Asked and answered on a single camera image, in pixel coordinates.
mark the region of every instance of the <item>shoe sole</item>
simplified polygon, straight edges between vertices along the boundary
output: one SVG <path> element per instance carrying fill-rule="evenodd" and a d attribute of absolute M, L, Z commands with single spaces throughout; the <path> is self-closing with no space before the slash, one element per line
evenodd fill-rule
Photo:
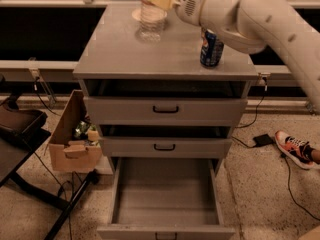
<path fill-rule="evenodd" d="M 277 138 L 275 138 L 275 140 L 276 140 L 277 146 L 278 146 L 278 148 L 281 150 L 281 152 L 282 152 L 283 154 L 285 154 L 287 157 L 289 157 L 289 158 L 290 158 L 297 166 L 299 166 L 301 169 L 310 170 L 310 169 L 313 169 L 313 168 L 314 168 L 314 164 L 315 164 L 314 162 L 312 162 L 312 165 L 308 165 L 308 164 L 305 164 L 305 163 L 301 162 L 301 161 L 299 160 L 299 158 L 291 155 L 287 150 L 283 149 L 283 148 L 281 147 L 281 145 L 278 143 Z"/>

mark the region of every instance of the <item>power adapter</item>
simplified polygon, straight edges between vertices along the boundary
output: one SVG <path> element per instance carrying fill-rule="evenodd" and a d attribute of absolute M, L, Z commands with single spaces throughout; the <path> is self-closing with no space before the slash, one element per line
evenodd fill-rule
<path fill-rule="evenodd" d="M 274 140 L 268 134 L 254 137 L 253 140 L 256 142 L 256 147 L 263 147 L 274 143 Z"/>

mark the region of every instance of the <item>orange sneaker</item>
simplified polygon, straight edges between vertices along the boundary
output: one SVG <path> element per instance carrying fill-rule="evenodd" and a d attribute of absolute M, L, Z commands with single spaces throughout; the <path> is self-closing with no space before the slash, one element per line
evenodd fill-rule
<path fill-rule="evenodd" d="M 275 140 L 278 148 L 302 169 L 308 170 L 315 166 L 310 156 L 312 148 L 308 141 L 298 140 L 283 131 L 276 132 Z"/>

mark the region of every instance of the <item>cardboard box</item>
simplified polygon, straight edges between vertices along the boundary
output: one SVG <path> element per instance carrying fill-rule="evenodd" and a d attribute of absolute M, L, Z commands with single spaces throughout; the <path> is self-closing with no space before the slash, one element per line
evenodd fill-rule
<path fill-rule="evenodd" d="M 308 233 L 304 234 L 299 240 L 319 240 L 320 239 L 320 226 L 312 229 Z"/>
<path fill-rule="evenodd" d="M 72 142 L 73 129 L 86 116 L 83 93 L 74 90 L 49 141 L 52 169 L 87 173 L 94 170 L 102 156 L 100 147 Z"/>

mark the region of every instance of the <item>black table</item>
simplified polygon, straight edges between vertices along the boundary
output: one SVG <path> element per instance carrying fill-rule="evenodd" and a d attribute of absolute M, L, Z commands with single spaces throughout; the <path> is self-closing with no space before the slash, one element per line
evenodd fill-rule
<path fill-rule="evenodd" d="M 40 129 L 28 143 L 30 147 L 25 148 L 14 147 L 0 138 L 0 187 L 2 187 L 9 179 L 11 179 L 23 191 L 62 210 L 59 218 L 57 219 L 51 230 L 48 232 L 45 240 L 54 239 L 65 220 L 69 217 L 72 209 L 81 198 L 85 189 L 91 182 L 94 184 L 98 182 L 98 176 L 95 171 L 88 173 L 69 201 L 48 193 L 26 182 L 17 173 L 17 170 L 24 164 L 25 161 L 28 160 L 28 158 L 34 153 L 34 151 L 36 151 L 47 140 L 49 136 L 50 132 Z"/>

